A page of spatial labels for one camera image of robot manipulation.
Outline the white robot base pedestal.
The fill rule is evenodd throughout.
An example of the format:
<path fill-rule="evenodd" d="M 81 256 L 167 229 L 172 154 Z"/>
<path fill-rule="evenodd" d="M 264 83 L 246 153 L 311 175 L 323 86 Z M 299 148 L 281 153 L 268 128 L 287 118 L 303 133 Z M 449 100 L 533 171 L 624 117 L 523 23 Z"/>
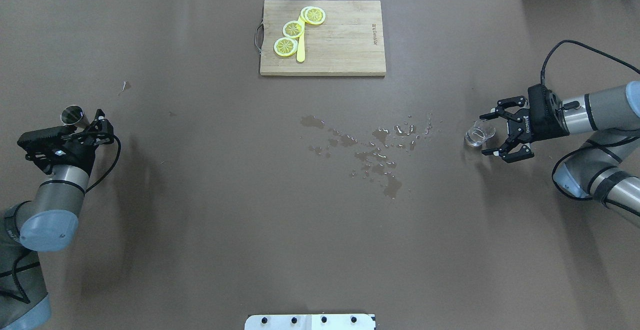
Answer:
<path fill-rule="evenodd" d="M 279 314 L 249 316 L 245 330 L 376 330 L 370 314 Z"/>

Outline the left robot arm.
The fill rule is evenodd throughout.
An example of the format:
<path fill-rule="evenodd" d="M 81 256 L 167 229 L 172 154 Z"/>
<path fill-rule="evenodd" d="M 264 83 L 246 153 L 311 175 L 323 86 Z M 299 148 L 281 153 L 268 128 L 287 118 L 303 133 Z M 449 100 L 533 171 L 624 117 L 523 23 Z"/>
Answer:
<path fill-rule="evenodd" d="M 45 174 L 30 201 L 1 213 L 1 308 L 3 330 L 33 330 L 51 317 L 50 294 L 40 253 L 61 251 L 74 238 L 96 150 L 121 141 L 102 109 L 92 120 L 77 105 L 61 114 L 61 125 L 23 133 L 17 144 Z"/>

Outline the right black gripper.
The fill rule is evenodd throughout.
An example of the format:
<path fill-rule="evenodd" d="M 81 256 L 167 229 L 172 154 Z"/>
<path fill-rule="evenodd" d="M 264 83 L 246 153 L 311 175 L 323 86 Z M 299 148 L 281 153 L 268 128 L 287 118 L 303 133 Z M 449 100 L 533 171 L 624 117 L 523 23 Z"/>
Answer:
<path fill-rule="evenodd" d="M 531 86 L 527 96 L 500 99 L 482 120 L 507 121 L 507 140 L 502 146 L 481 151 L 505 163 L 525 161 L 534 157 L 530 143 L 565 137 L 570 134 L 562 110 L 562 100 L 541 84 Z"/>

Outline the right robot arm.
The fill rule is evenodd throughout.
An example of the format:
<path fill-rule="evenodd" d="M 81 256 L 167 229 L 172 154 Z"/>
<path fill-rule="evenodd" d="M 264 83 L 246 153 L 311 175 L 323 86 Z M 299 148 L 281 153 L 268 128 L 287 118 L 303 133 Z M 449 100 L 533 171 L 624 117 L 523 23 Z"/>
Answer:
<path fill-rule="evenodd" d="M 553 184 L 567 198 L 595 201 L 634 226 L 640 221 L 640 180 L 621 168 L 639 148 L 638 81 L 562 100 L 541 84 L 526 96 L 498 100 L 482 120 L 503 118 L 507 138 L 483 150 L 506 163 L 534 157 L 535 142 L 590 133 L 583 145 L 560 158 L 551 172 Z"/>

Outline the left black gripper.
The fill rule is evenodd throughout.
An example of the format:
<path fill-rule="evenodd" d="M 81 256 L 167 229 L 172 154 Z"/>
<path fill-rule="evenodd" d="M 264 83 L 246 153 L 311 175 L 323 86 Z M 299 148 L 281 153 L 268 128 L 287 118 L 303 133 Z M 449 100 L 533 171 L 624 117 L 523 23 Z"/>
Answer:
<path fill-rule="evenodd" d="M 58 126 L 50 128 L 53 134 L 54 146 L 50 159 L 50 172 L 54 166 L 69 165 L 80 168 L 86 173 L 93 171 L 96 158 L 96 149 L 101 144 L 112 144 L 115 140 L 113 125 L 106 120 L 102 109 L 97 109 L 94 114 L 94 122 L 81 132 L 73 132 L 70 126 Z"/>

